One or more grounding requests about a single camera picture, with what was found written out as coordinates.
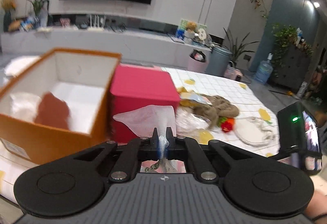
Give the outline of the person's right hand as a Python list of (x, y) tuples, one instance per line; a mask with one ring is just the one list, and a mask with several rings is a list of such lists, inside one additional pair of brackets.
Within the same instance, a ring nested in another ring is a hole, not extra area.
[(311, 176), (314, 183), (314, 194), (305, 210), (305, 215), (314, 223), (326, 223), (326, 180), (319, 175)]

